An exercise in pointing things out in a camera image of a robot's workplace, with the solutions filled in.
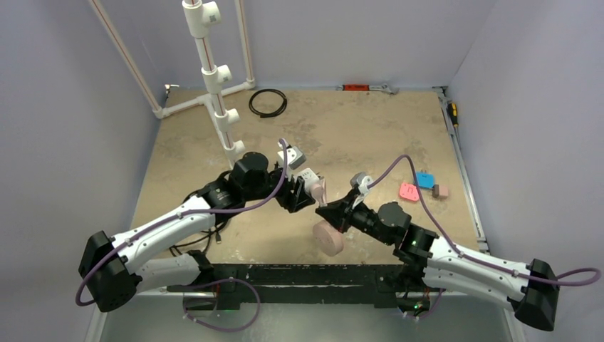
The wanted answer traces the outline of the coral pink square plug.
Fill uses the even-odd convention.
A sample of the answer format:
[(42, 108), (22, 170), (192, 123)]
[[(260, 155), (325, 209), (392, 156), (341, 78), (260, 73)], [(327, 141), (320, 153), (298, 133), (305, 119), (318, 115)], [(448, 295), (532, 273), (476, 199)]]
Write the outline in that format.
[(420, 200), (420, 190), (412, 183), (403, 182), (399, 188), (399, 196), (403, 200), (418, 202)]

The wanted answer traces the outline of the blue plug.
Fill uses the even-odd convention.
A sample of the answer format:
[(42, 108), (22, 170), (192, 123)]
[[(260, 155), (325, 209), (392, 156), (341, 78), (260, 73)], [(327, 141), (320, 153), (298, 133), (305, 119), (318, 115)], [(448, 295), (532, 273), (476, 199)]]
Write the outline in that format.
[(416, 172), (414, 183), (417, 187), (427, 190), (432, 189), (436, 185), (434, 175), (428, 172)]

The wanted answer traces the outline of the small pink brown plug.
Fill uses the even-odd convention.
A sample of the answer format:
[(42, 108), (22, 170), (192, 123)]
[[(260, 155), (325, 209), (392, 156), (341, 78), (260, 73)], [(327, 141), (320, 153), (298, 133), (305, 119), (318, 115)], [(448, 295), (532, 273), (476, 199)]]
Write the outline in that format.
[(445, 185), (434, 185), (434, 187), (432, 188), (432, 196), (435, 199), (439, 199), (439, 200), (443, 200), (448, 198), (450, 195), (450, 191), (449, 188)]

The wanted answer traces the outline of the white cube socket adapter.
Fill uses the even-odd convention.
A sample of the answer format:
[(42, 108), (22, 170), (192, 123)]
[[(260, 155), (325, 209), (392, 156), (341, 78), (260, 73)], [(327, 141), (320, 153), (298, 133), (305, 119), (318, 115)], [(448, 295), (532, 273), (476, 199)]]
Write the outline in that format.
[(307, 167), (306, 169), (301, 170), (297, 177), (300, 177), (304, 185), (307, 187), (311, 187), (315, 184), (319, 184), (321, 182), (321, 177), (317, 175), (311, 168)]

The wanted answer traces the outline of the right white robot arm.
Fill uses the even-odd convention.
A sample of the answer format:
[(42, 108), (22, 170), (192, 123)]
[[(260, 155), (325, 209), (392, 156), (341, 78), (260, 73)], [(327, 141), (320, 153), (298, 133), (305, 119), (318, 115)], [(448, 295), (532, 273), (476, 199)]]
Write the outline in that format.
[(451, 247), (443, 235), (413, 223), (396, 202), (373, 210), (345, 197), (315, 212), (337, 230), (355, 228), (392, 246), (405, 264), (400, 281), (407, 289), (424, 285), (461, 292), (499, 305), (532, 328), (554, 329), (560, 287), (552, 283), (556, 275), (545, 261), (526, 264)]

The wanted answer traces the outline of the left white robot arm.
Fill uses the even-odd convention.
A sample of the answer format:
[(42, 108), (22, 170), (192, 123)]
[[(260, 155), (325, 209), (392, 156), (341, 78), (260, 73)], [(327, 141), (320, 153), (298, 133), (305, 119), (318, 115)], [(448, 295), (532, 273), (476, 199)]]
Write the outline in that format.
[(182, 204), (136, 229), (109, 237), (91, 235), (78, 272), (75, 295), (79, 306), (95, 304), (102, 312), (116, 310), (134, 295), (164, 286), (190, 286), (204, 291), (212, 284), (212, 266), (204, 252), (186, 252), (169, 259), (157, 255), (196, 233), (208, 232), (275, 199), (290, 213), (315, 204), (322, 179), (310, 168), (295, 171), (303, 158), (292, 148), (278, 153), (273, 169), (265, 155), (248, 152)]

